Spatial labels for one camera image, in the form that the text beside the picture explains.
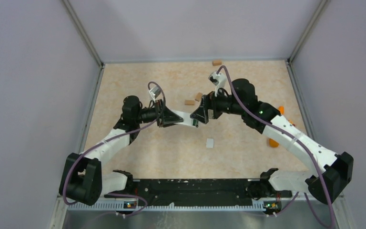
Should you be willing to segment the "green battery long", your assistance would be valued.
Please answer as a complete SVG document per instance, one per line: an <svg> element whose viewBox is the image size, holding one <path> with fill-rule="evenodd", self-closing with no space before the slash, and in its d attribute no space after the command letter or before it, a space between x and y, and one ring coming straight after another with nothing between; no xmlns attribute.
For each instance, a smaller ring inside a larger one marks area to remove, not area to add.
<svg viewBox="0 0 366 229"><path fill-rule="evenodd" d="M192 125L195 127L198 127L198 121L197 120L193 120Z"/></svg>

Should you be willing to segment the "white remote control with buttons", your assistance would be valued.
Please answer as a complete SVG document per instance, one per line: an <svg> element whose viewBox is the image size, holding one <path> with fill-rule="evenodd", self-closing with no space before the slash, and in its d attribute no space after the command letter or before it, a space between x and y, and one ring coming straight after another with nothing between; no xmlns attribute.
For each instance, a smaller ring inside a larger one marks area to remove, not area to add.
<svg viewBox="0 0 366 229"><path fill-rule="evenodd" d="M182 111L178 111L178 110L172 110L172 112L182 118L182 121L175 123L176 125L185 125L185 126L195 127L192 125L193 119L190 118L190 113L182 112Z"/></svg>

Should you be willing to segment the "white remote battery cover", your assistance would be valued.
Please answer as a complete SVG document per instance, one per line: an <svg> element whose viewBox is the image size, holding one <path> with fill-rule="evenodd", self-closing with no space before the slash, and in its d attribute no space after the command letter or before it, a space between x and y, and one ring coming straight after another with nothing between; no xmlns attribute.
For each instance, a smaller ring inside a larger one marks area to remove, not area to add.
<svg viewBox="0 0 366 229"><path fill-rule="evenodd" d="M214 147L214 139L213 138L207 138L206 139L206 148L213 148Z"/></svg>

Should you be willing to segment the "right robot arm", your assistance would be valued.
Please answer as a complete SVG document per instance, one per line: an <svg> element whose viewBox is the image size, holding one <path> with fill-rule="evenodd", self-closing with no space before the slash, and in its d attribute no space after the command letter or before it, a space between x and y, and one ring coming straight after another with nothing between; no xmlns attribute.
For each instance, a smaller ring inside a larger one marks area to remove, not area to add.
<svg viewBox="0 0 366 229"><path fill-rule="evenodd" d="M304 172L273 168L263 172L260 190L265 196L283 190L305 192L323 204L333 203L352 179L353 157L329 150L298 130L278 109L259 101L247 79L236 79L232 84L232 94L220 88L203 95L190 117L207 124L223 113L239 115L248 127L276 141L308 168Z"/></svg>

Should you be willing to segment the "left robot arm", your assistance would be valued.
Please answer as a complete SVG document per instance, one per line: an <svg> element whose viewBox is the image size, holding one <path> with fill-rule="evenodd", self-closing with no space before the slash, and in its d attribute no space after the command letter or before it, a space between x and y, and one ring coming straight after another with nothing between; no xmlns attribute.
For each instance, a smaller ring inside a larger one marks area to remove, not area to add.
<svg viewBox="0 0 366 229"><path fill-rule="evenodd" d="M114 191L122 197L130 196L134 185L128 181L128 174L112 172L103 175L102 166L137 138L142 130L141 124L169 127L192 123L188 113L167 108L163 100L157 100L151 107L143 107L137 96L127 96L123 101L121 117L108 135L84 152L68 155L59 194L67 205L80 202L89 206L96 203L100 196Z"/></svg>

